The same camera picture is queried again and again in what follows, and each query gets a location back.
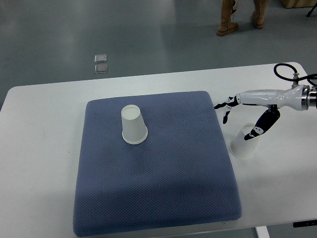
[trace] white robot forearm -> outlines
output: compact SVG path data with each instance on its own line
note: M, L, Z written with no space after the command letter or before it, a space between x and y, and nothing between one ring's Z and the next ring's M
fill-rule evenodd
M307 86L300 85L289 90L254 90L237 94L237 102L244 105L259 105L277 108L291 107L297 111L307 110Z

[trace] person's leg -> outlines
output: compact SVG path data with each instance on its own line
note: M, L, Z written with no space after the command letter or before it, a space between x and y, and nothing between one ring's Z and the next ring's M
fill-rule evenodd
M221 1L221 23L217 31L218 36L225 36L238 30L238 23L231 22L231 14L235 12L236 6L235 0Z
M254 27L262 29L264 26L264 17L269 0L254 0L255 11L253 12Z

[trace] paper cup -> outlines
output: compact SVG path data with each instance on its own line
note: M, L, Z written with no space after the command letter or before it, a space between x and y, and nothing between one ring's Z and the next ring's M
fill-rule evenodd
M229 144L231 153L242 160L250 159L256 150L259 137L254 137L250 140L245 140L245 135L249 134L255 125L248 123L242 127L236 137Z
M148 136L148 129L144 124L140 108L127 105L121 111L122 137L132 145L140 144Z

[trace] metal plate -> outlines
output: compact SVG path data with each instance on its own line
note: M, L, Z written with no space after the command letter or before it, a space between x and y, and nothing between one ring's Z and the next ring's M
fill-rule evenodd
M107 62L107 55L95 55L95 63Z
M108 64L101 63L95 65L95 73L107 73L108 70Z

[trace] table leg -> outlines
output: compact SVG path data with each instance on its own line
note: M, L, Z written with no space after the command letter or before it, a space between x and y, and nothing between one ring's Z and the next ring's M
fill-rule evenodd
M256 227L258 238L269 238L269 234L266 227Z

